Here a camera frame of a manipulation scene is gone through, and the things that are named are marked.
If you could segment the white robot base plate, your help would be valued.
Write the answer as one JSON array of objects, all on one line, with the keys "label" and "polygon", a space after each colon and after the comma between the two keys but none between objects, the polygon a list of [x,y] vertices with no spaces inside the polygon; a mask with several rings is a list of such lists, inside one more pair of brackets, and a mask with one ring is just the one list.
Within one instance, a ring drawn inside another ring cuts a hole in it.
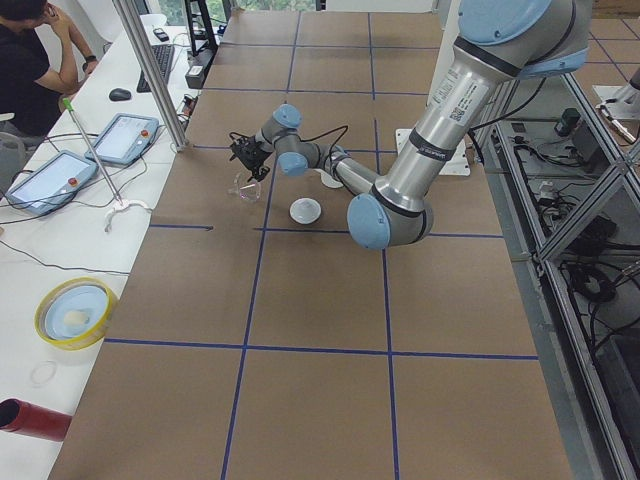
[{"label": "white robot base plate", "polygon": [[[396,151],[400,153],[407,143],[411,130],[396,129],[395,130],[395,142]],[[444,165],[440,170],[440,175],[444,176],[469,176],[471,174],[471,168],[466,154],[466,143],[462,140],[456,147],[453,157]]]}]

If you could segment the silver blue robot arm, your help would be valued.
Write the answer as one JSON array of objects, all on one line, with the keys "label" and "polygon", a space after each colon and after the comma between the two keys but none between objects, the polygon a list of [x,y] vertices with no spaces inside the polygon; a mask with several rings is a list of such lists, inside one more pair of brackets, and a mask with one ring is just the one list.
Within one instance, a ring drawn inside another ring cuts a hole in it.
[{"label": "silver blue robot arm", "polygon": [[590,1],[463,1],[453,61],[390,170],[378,175],[338,145],[300,138],[300,112],[280,105],[253,136],[230,149],[253,179],[261,181],[276,157],[281,171],[300,176],[321,169],[353,194],[347,209],[351,237],[382,250],[422,240],[433,213],[430,185],[477,117],[508,81],[544,78],[579,69],[587,58],[593,4]]}]

